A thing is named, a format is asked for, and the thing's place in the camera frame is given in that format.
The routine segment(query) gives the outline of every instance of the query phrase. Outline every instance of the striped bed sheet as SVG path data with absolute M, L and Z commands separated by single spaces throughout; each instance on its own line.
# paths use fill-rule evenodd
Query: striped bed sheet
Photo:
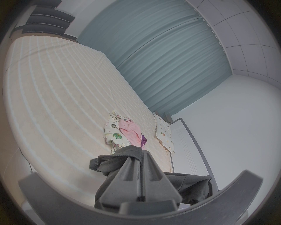
M 163 171 L 172 172 L 153 113 L 102 52 L 58 37 L 20 37 L 6 57 L 3 97 L 26 159 L 79 202 L 93 206 L 105 179 L 89 162 L 110 154 L 103 127 L 112 110 L 139 124 L 146 149 Z

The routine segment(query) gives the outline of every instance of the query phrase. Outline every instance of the teal curtain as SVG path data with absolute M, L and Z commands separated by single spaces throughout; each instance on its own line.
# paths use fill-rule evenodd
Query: teal curtain
M 117 0 L 77 40 L 103 52 L 160 114 L 179 112 L 232 74 L 211 28 L 183 0 Z

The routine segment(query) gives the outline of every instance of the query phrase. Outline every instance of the pillow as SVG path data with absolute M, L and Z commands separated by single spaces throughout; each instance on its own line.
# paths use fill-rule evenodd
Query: pillow
M 164 121 L 160 116 L 155 114 L 154 120 L 156 123 L 156 137 L 158 138 L 159 142 L 171 153 L 175 152 L 170 125 L 166 121 Z

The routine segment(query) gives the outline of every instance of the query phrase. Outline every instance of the purple cloth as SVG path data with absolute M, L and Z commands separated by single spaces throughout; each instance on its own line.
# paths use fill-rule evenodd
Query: purple cloth
M 143 135 L 141 135 L 141 146 L 144 146 L 146 141 L 147 141 L 146 138 Z

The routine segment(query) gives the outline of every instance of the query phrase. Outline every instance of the clothes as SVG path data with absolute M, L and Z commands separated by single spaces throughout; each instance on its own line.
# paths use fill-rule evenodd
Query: clothes
M 102 155 L 90 161 L 90 169 L 102 172 L 108 176 L 98 189 L 95 201 L 103 194 L 111 181 L 117 175 L 128 157 L 135 158 L 142 164 L 142 149 L 136 146 L 127 146 L 119 149 L 114 155 Z M 212 195 L 210 176 L 197 176 L 190 174 L 177 174 L 164 172 L 171 184 L 182 196 L 182 203 L 195 204 Z
M 156 124 L 156 137 L 159 142 L 168 149 L 171 153 L 174 151 L 174 144 L 172 141 L 170 124 L 164 121 L 160 116 L 154 114 Z
M 143 147 L 146 143 L 146 138 L 144 137 L 144 135 L 141 135 L 141 147 Z
M 112 144 L 110 154 L 114 154 L 116 150 L 132 145 L 128 139 L 119 130 L 120 115 L 113 111 L 104 125 L 105 132 L 103 137 L 108 144 Z
M 119 121 L 119 130 L 132 145 L 141 147 L 141 129 L 134 121 L 129 118 L 121 118 Z

